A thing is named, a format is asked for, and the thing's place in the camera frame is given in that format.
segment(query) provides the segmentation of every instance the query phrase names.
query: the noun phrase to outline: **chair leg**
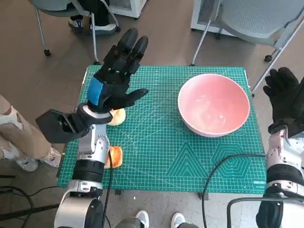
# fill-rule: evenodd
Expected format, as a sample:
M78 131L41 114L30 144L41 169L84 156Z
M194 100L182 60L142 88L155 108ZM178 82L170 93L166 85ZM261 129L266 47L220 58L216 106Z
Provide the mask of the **chair leg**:
M222 31L223 31L222 28L220 28L220 29L218 30L217 34L215 35L215 38L216 38L216 39L220 39L220 35L222 34Z
M44 54L48 57L51 55L51 53L50 53L50 51L46 45L46 41L44 39L43 30L42 30L41 21L40 21L40 14L39 14L39 10L37 7L35 7L35 11L36 11L36 17L37 17L37 21L38 21L40 36L41 36L41 40L42 40L42 45L44 48Z
M111 14L112 18L115 21L115 25L116 25L116 30L119 32L120 31L120 27L119 27L119 23L118 20L116 18L116 16L113 14L113 12L111 11L110 7L108 6L108 4L105 2L105 0L100 0L104 6L107 8L107 10L109 11L109 13Z
M304 17L299 22L299 24L297 25L297 27L294 29L294 31L292 32L292 34L290 35L290 37L288 38L288 40L285 42L285 44L282 46L282 49L278 51L278 53L275 56L274 60L271 61L271 63L267 67L267 69L264 71L264 73L262 74L262 76L259 78L259 80L256 83L256 85L252 88L251 93L254 93L255 90L258 88L258 86L263 82L264 78L268 74L268 71L271 69L271 67L274 65L274 63L277 61L277 59L280 57L280 55L282 54L282 52L285 50L285 48L287 47L287 45L289 44L289 42L294 38L294 36L296 35L296 33L298 32L298 30L300 29L300 27L303 24L304 24Z
M96 48L96 35L95 35L95 16L93 13L91 13L91 18L92 18L92 38L93 38L93 49L94 49L94 58L95 62L94 65L99 64L99 60L97 57L97 48Z
M211 23L211 20L209 20L209 22L208 22L208 24L207 24L207 26L206 26L206 28L205 28L205 30L204 30L204 32L203 32L203 35L201 36L201 39L200 39L200 42L199 42L199 46L198 46L198 48L196 49L196 52L195 52L195 54L194 54L194 57L193 57L193 60L192 60L192 62L191 62L191 64L190 64L190 66L194 66L196 56L197 56L198 53L199 53L200 46L201 46L201 44L203 43L203 40L204 40L204 38L205 38L205 36L206 36L206 33L207 33L207 31L208 31L208 28L209 28L209 26L210 26L210 23Z

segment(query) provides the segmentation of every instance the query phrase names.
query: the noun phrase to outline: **gray floor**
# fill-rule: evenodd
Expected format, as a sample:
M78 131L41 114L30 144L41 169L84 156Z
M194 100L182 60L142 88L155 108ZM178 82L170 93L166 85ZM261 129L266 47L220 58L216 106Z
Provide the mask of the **gray floor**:
M198 45L201 32L190 30L192 1L150 0L139 20L118 17L122 32L109 37L98 38L100 58L112 44L117 43L129 27L137 27L140 34L149 37L149 46L142 64L146 65L188 65ZM49 108L72 111L86 67L93 62L92 42L88 34L75 35L67 26L67 19L42 15L47 44L52 57L46 58L41 41L35 12L28 1L0 1L0 93L4 95L31 123ZM304 70L302 29L288 49L277 61L275 67L287 66L302 77ZM199 66L243 66L253 85L267 64L265 55L272 48L255 46L238 38L222 36L215 40L207 34L199 52ZM254 100L256 114L264 145L267 143L267 126L271 123L271 109L261 87ZM1 174L15 174L13 184L28 193L56 185L56 169L41 165L34 173L25 173L8 161L0 161ZM7 184L1 180L0 185ZM46 190L33 197L36 206L57 203L62 189ZM210 194L206 202L209 228L226 227L226 204L237 194ZM0 198L0 211L25 209L27 202L19 197ZM232 221L235 228L253 228L258 204L239 204L233 207ZM182 212L187 221L203 227L201 204L195 193L127 191L123 196L112 195L109 200L108 217L112 226L121 219L132 216L140 209L148 211L151 227L169 227L174 212ZM55 210L33 215L28 227L53 227ZM17 228L22 221L12 219L0 222L5 228Z

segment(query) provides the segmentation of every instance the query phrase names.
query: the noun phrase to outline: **white sneaker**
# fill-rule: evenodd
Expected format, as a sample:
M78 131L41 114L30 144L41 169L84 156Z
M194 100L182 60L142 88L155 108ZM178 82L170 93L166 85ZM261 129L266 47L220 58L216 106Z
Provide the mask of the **white sneaker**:
M149 216L145 210L139 211L135 217L144 224L144 228L149 228Z
M177 228L180 224L185 223L185 217L180 213L175 213L171 220L171 228Z
M29 157L16 160L16 163L27 172L33 172L38 168L38 161Z
M51 147L50 152L43 159L40 159L40 161L50 166L53 166L55 168L59 167L60 160L61 160L61 153L53 147Z
M95 34L98 35L109 35L116 31L115 24L108 24L105 26L97 26L95 25Z
M68 22L69 27L77 32L81 32L84 30L83 21L82 20L71 20Z

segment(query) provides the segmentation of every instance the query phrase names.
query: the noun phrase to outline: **black glove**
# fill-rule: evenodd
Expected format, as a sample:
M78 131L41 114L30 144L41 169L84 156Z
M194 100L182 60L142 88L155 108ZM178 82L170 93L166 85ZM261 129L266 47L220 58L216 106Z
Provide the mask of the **black glove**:
M304 130L304 79L299 84L290 69L286 67L270 70L266 77L267 86L263 87L272 105L274 123L268 127L273 134L285 126L288 137L292 137Z

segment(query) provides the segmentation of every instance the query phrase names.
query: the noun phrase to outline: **green cutting mat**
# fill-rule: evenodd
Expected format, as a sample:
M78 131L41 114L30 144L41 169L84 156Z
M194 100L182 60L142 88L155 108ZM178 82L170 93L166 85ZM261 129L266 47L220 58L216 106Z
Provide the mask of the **green cutting mat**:
M86 102L88 83L99 68L87 68L80 102ZM209 173L223 158L264 153L251 97L247 122L230 135L205 138L185 126L177 107L179 90L189 78L203 73L230 77L250 97L241 67L141 66L132 76L129 91L148 88L149 93L126 109L122 125L107 128L111 145L121 146L124 155L122 166L114 170L114 189L201 192ZM59 186L71 179L77 151L78 141L67 145ZM104 186L108 181L106 170ZM264 186L263 158L235 158L214 175L209 192L263 193Z

